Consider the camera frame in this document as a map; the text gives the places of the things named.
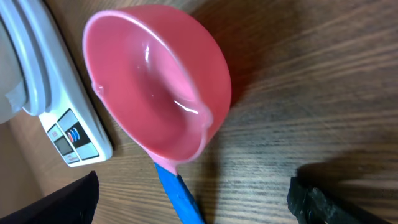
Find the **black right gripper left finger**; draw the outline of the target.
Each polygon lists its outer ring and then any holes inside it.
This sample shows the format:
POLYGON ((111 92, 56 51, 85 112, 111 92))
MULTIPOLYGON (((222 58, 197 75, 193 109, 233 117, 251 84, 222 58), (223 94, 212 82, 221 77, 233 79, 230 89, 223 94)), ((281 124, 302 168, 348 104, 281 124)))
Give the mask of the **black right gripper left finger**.
POLYGON ((91 224, 99 201, 96 172, 1 218, 1 224, 91 224))

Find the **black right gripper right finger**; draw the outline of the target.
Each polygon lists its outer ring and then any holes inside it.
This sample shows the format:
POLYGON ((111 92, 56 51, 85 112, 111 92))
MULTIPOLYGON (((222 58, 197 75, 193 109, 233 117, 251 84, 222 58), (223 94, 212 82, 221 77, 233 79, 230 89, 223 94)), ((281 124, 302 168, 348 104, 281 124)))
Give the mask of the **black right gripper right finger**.
POLYGON ((299 224, 389 224, 359 206, 298 177, 290 179, 287 206, 299 224))

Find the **pink scoop with blue handle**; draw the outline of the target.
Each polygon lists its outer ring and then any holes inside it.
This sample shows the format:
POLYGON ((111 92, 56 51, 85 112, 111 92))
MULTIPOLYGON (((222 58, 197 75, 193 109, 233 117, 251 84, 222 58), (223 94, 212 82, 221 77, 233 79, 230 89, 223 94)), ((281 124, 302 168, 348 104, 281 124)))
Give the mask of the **pink scoop with blue handle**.
POLYGON ((203 223, 178 174, 219 130, 231 77, 211 34, 174 7, 146 4, 99 11, 83 32, 91 86, 113 119, 154 161, 182 223, 203 223))

